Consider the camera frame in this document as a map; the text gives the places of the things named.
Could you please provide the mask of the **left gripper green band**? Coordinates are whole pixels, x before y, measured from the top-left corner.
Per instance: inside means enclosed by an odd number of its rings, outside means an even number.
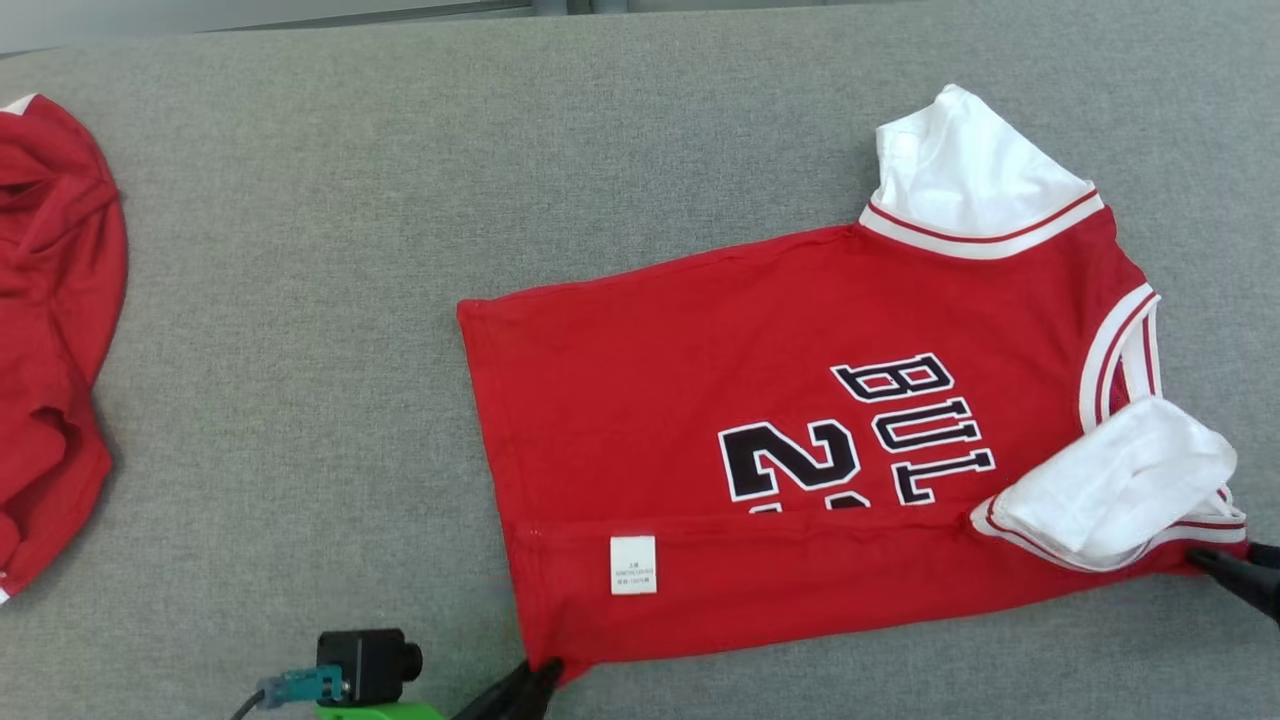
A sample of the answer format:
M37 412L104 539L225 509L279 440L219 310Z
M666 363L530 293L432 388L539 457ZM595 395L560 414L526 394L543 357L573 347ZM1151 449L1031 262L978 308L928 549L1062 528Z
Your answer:
M494 683L454 714L452 719L545 719L563 670L562 659L548 659L538 667L532 667L526 661L517 667L516 678L504 678ZM429 705L401 702L360 707L316 705L315 714L321 720L445 719Z

